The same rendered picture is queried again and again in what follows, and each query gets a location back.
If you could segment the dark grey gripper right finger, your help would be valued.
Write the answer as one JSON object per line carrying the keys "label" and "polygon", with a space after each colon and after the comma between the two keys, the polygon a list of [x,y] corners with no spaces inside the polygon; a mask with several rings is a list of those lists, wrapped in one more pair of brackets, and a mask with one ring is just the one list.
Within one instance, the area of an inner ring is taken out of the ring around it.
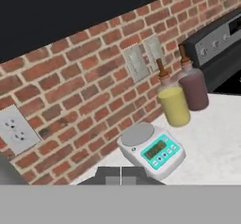
{"label": "dark grey gripper right finger", "polygon": [[143,167],[122,167],[121,168],[122,185],[164,185],[147,175]]}

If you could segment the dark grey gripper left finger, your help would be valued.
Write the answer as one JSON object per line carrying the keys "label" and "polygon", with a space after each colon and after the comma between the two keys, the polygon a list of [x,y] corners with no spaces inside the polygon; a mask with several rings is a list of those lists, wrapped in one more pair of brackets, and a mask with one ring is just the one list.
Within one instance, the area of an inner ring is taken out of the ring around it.
{"label": "dark grey gripper left finger", "polygon": [[80,185],[120,185],[120,167],[98,167],[95,175],[81,182]]}

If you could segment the white kitchen scale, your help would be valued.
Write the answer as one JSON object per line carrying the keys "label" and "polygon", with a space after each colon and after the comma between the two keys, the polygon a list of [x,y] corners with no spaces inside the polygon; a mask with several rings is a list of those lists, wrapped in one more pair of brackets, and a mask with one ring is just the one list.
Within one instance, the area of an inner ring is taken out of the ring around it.
{"label": "white kitchen scale", "polygon": [[185,160],[184,147],[164,128],[148,122],[128,127],[117,140],[123,156],[156,181],[166,179]]}

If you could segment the yellow liquid bottle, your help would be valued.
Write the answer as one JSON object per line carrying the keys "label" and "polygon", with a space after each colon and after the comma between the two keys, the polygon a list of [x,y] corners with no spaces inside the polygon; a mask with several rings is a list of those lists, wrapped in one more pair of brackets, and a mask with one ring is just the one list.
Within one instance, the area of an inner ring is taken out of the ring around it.
{"label": "yellow liquid bottle", "polygon": [[157,58],[156,63],[159,68],[160,80],[157,96],[166,119],[173,127],[185,126],[190,121],[190,112],[183,88],[172,80],[169,72],[164,68],[161,58]]}

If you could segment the grey rounded appliance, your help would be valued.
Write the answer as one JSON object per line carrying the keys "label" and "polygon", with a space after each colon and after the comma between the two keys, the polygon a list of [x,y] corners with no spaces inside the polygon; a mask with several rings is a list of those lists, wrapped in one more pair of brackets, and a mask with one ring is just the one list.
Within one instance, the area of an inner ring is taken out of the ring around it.
{"label": "grey rounded appliance", "polygon": [[27,184],[27,181],[2,153],[0,153],[0,184]]}

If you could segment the white power outlet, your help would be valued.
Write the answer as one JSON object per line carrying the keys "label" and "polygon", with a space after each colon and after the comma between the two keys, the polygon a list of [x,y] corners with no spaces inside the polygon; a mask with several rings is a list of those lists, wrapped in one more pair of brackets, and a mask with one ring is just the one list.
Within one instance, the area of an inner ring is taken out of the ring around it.
{"label": "white power outlet", "polygon": [[40,142],[40,137],[15,104],[0,110],[0,137],[15,155]]}

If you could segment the dark red liquid bottle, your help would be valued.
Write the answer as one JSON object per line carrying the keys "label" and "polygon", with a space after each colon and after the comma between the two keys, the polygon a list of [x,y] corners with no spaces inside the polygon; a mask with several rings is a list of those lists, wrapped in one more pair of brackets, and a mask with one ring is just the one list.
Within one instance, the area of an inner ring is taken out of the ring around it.
{"label": "dark red liquid bottle", "polygon": [[188,108],[191,111],[200,111],[209,104],[204,75],[198,68],[193,67],[193,61],[186,55],[185,47],[180,44],[181,72],[178,75],[178,83],[182,86]]}

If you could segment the black stove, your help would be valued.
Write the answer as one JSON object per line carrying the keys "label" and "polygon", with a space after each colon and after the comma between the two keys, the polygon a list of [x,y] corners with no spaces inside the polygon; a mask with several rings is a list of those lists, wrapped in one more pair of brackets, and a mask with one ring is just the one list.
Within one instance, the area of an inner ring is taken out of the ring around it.
{"label": "black stove", "polygon": [[182,42],[195,68],[202,70],[209,93],[241,95],[241,7]]}

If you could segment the grey light switch plate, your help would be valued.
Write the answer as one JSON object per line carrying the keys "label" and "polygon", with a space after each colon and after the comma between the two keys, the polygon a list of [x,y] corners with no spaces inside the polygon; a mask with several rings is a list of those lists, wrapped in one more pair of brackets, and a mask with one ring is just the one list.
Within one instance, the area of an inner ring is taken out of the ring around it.
{"label": "grey light switch plate", "polygon": [[149,75],[145,60],[141,54],[138,44],[133,44],[123,50],[127,68],[137,83]]}
{"label": "grey light switch plate", "polygon": [[143,41],[145,51],[147,53],[148,59],[150,61],[152,70],[155,72],[158,70],[158,66],[156,63],[157,58],[162,59],[162,63],[164,65],[167,64],[167,61],[164,56],[164,52],[162,50],[161,43],[159,41],[159,38],[153,34],[149,36],[147,39]]}

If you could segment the black wall cupboard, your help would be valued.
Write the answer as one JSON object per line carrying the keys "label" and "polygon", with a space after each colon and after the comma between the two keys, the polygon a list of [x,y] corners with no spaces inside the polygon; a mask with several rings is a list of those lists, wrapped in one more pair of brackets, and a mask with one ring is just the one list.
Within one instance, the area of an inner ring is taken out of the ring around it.
{"label": "black wall cupboard", "polygon": [[0,64],[156,0],[0,0]]}

